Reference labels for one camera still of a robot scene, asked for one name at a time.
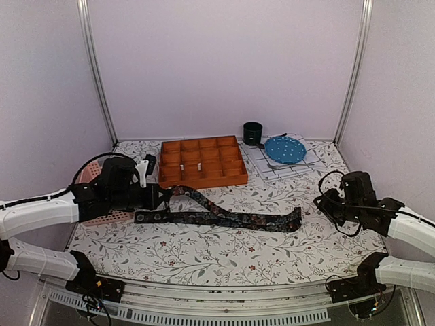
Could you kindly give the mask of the dark floral tie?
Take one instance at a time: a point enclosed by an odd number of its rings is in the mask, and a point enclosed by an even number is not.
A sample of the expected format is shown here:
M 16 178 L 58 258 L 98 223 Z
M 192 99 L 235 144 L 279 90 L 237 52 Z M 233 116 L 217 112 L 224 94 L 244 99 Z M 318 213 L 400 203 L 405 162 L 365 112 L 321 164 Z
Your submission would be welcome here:
M 226 228 L 245 228 L 249 230 L 267 232 L 295 232 L 302 226 L 302 210 L 296 207 L 292 212 L 284 215 L 264 215 L 258 213 L 236 213 L 227 211 L 202 195 L 199 191 L 178 186 L 176 196 L 186 196 L 204 208 L 203 212 L 172 212 L 169 216 L 155 214 L 154 211 L 135 211 L 134 223 L 180 223 L 191 225 L 208 225 Z M 163 197 L 163 201 L 174 197 Z

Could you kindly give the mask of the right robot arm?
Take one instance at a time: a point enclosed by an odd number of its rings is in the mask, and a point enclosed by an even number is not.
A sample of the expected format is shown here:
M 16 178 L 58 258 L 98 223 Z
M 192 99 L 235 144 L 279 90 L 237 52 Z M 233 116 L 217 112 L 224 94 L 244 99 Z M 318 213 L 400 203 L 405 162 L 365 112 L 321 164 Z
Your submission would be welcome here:
M 367 172 L 342 175 L 339 189 L 321 191 L 313 202 L 336 228 L 347 221 L 357 223 L 361 230 L 372 230 L 434 255 L 434 222 L 398 200 L 377 199 Z M 356 276 L 330 281 L 326 289 L 339 302 L 384 291 L 388 284 L 433 293 L 434 264 L 375 252 L 359 264 Z

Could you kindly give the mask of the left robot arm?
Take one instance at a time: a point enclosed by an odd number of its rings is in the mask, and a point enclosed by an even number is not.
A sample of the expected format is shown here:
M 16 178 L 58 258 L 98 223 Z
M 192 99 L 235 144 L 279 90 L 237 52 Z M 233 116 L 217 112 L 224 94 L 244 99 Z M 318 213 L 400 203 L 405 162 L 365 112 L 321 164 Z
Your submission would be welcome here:
M 64 223 L 83 223 L 112 211 L 156 210 L 171 192 L 146 181 L 148 162 L 108 158 L 88 183 L 59 192 L 1 203 L 1 273 L 30 272 L 75 283 L 87 295 L 101 289 L 90 260 L 78 251 L 59 252 L 19 241 L 16 235 Z

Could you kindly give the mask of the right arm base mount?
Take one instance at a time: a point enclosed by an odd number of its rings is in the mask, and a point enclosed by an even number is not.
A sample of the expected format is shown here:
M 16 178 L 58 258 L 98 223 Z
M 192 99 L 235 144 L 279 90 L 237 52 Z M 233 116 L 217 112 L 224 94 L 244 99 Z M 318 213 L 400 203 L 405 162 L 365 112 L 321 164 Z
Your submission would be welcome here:
M 377 282 L 370 283 L 362 276 L 343 278 L 332 275 L 326 279 L 325 288 L 332 302 L 338 303 L 380 294 L 387 289 L 387 286 Z

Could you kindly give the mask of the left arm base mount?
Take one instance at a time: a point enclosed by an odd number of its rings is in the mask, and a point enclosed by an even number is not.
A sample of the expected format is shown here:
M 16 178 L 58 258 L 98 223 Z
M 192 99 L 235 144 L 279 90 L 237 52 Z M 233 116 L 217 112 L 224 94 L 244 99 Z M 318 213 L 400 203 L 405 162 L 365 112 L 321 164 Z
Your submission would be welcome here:
M 96 276 L 88 280 L 67 281 L 65 289 L 81 295 L 92 294 L 98 299 L 120 303 L 126 283 L 121 280 Z

